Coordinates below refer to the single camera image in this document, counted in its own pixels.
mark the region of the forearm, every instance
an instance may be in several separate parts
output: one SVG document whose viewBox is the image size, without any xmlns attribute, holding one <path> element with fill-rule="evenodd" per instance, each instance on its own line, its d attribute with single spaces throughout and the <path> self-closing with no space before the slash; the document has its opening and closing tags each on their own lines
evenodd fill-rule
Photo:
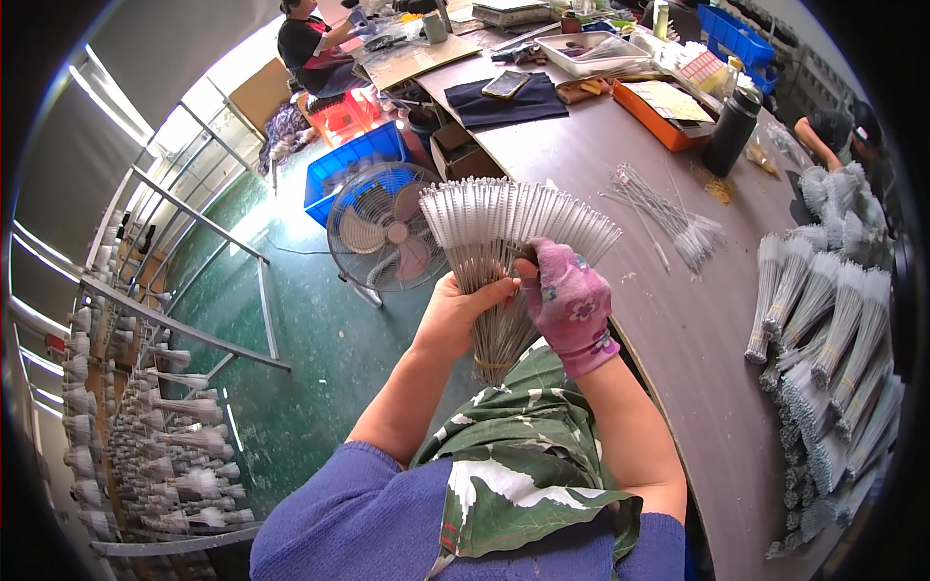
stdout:
<svg viewBox="0 0 930 581">
<path fill-rule="evenodd" d="M 830 169 L 842 165 L 836 154 L 833 153 L 826 143 L 820 140 L 817 133 L 810 126 L 810 123 L 808 123 L 806 117 L 802 117 L 798 120 L 798 123 L 794 126 L 794 133 L 798 136 L 798 140 L 809 147 L 810 150 L 814 152 L 814 155 L 823 160 Z"/>
<path fill-rule="evenodd" d="M 346 20 L 333 30 L 326 33 L 324 48 L 328 50 L 333 46 L 339 46 L 347 40 L 352 40 L 353 38 L 355 38 L 355 33 L 352 31 L 352 23 Z"/>
<path fill-rule="evenodd" d="M 416 348 L 407 350 L 355 423 L 349 440 L 368 442 L 408 466 L 426 437 L 453 362 Z"/>
<path fill-rule="evenodd" d="M 612 357 L 576 379 L 597 421 L 604 460 L 618 488 L 644 498 L 644 512 L 684 521 L 687 488 L 662 414 L 627 365 Z"/>
</svg>

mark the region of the gloved hand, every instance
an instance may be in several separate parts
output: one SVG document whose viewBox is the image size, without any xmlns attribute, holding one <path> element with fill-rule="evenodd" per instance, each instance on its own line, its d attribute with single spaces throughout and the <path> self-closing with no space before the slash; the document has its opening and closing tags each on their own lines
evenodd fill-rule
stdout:
<svg viewBox="0 0 930 581">
<path fill-rule="evenodd" d="M 374 36 L 378 33 L 378 25 L 374 20 L 369 20 L 366 26 L 356 26 L 352 31 L 356 36 Z"/>
<path fill-rule="evenodd" d="M 537 238 L 537 269 L 517 258 L 529 316 L 562 360 L 569 377 L 583 376 L 616 356 L 620 347 L 607 330 L 610 285 L 565 244 Z"/>
</svg>

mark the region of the white plastic tray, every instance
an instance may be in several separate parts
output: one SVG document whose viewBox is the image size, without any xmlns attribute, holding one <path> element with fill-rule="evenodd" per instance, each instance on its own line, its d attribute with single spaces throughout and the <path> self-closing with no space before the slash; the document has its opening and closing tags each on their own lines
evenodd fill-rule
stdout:
<svg viewBox="0 0 930 581">
<path fill-rule="evenodd" d="M 569 74 L 578 78 L 591 76 L 599 71 L 609 71 L 626 62 L 651 60 L 649 53 L 638 46 L 631 45 L 627 41 L 623 43 L 627 46 L 627 56 L 614 57 L 611 59 L 594 59 L 594 60 L 577 60 L 568 57 L 561 52 L 561 48 L 568 48 L 568 43 L 578 43 L 588 48 L 594 48 L 600 45 L 604 40 L 614 36 L 606 31 L 595 31 L 593 33 L 576 33 L 576 34 L 556 34 L 555 36 L 541 36 L 536 38 L 536 43 L 542 48 L 552 64 L 565 69 Z"/>
</svg>

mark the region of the orange box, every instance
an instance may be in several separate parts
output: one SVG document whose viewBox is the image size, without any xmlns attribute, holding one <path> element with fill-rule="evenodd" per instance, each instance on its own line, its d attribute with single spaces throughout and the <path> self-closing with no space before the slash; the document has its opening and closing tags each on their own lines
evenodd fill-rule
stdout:
<svg viewBox="0 0 930 581">
<path fill-rule="evenodd" d="M 710 135 L 698 138 L 689 138 L 678 127 L 669 123 L 667 119 L 659 115 L 655 109 L 649 106 L 639 95 L 630 91 L 623 86 L 619 80 L 614 80 L 614 89 L 611 91 L 614 100 L 623 105 L 623 108 L 632 113 L 633 117 L 640 120 L 640 123 L 646 126 L 649 131 L 667 147 L 670 152 L 680 152 L 698 145 L 704 145 L 710 139 Z M 717 118 L 717 113 L 704 107 L 711 117 Z"/>
</svg>

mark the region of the blue sweater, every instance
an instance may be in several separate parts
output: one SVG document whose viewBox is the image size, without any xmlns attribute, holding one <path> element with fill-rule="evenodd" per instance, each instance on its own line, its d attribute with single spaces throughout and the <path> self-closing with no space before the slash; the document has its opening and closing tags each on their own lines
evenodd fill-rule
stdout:
<svg viewBox="0 0 930 581">
<path fill-rule="evenodd" d="M 451 458 L 403 471 L 365 442 L 340 446 L 285 498 L 252 545 L 250 574 L 265 579 L 420 581 L 439 554 Z M 607 509 L 512 551 L 455 558 L 437 581 L 611 578 L 614 536 Z M 617 565 L 623 580 L 684 578 L 684 527 L 647 513 L 639 542 Z"/>
</svg>

